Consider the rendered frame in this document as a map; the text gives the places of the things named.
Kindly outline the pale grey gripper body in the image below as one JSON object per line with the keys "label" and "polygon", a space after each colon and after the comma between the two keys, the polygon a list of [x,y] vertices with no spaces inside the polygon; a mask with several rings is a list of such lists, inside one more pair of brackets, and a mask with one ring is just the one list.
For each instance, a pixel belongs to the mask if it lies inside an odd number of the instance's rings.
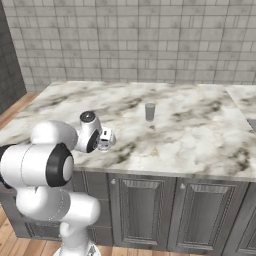
{"label": "pale grey gripper body", "polygon": [[109,141],[100,140],[97,149],[101,152],[107,152],[111,148],[111,143]]}

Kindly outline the grey glass jar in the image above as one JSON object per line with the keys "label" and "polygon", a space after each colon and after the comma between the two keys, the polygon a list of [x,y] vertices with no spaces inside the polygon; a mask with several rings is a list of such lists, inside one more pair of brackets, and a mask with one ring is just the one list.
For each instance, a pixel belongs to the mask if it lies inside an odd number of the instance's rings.
{"label": "grey glass jar", "polygon": [[155,104],[154,103],[146,103],[145,104],[145,118],[148,122],[154,120],[155,115]]}

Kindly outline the grey panelled cabinet door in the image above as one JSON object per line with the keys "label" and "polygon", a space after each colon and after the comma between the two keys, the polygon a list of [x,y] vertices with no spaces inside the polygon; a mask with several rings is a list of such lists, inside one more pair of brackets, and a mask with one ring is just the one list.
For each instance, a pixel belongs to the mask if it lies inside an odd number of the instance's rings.
{"label": "grey panelled cabinet door", "polygon": [[222,256],[256,256],[256,183],[248,187]]}
{"label": "grey panelled cabinet door", "polygon": [[165,251],[176,179],[109,174],[108,182],[114,245]]}
{"label": "grey panelled cabinet door", "polygon": [[178,178],[167,249],[221,256],[247,187],[247,182]]}

